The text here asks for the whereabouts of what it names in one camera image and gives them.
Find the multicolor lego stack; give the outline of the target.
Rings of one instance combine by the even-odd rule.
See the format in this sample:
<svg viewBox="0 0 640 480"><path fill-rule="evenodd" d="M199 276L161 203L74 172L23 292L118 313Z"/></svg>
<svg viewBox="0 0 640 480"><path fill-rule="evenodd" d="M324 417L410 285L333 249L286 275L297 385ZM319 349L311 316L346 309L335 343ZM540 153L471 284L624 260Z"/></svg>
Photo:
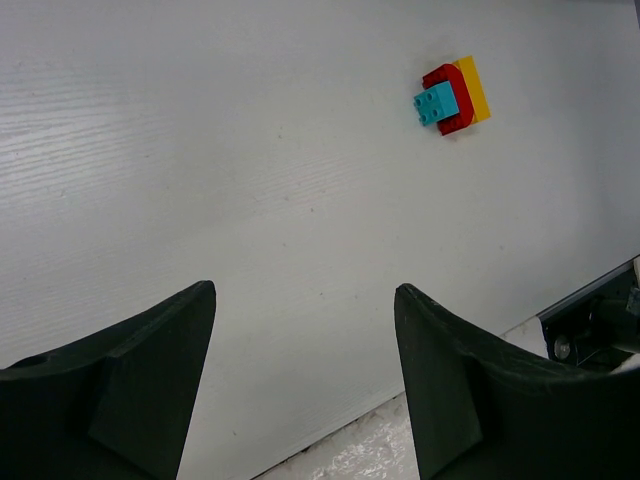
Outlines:
<svg viewBox="0 0 640 480"><path fill-rule="evenodd" d="M491 117L472 56L444 63L427 73L422 77L422 88L413 98L419 122L425 127L435 125L442 136Z"/></svg>

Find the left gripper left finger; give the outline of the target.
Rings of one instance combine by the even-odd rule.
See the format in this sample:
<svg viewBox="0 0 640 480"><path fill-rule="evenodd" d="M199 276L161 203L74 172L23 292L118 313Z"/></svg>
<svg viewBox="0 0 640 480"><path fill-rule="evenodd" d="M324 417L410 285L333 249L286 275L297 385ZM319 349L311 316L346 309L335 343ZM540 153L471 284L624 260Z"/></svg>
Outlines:
<svg viewBox="0 0 640 480"><path fill-rule="evenodd" d="M176 478L215 311L199 281L2 369L2 478Z"/></svg>

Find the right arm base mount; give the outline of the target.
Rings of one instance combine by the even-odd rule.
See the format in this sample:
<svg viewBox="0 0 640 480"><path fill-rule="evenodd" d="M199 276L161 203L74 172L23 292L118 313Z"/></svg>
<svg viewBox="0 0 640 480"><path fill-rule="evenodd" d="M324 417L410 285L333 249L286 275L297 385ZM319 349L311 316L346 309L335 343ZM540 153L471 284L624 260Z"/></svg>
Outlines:
<svg viewBox="0 0 640 480"><path fill-rule="evenodd" d="M537 314L550 360L610 373L639 353L639 259Z"/></svg>

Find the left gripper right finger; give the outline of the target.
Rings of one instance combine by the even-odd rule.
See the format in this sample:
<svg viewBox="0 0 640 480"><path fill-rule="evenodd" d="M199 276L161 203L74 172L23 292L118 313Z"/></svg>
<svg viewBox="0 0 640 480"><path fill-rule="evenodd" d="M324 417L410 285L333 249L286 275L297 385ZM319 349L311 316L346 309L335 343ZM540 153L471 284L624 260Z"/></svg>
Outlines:
<svg viewBox="0 0 640 480"><path fill-rule="evenodd" d="M639 373L556 363L410 284L395 332L424 479L635 479Z"/></svg>

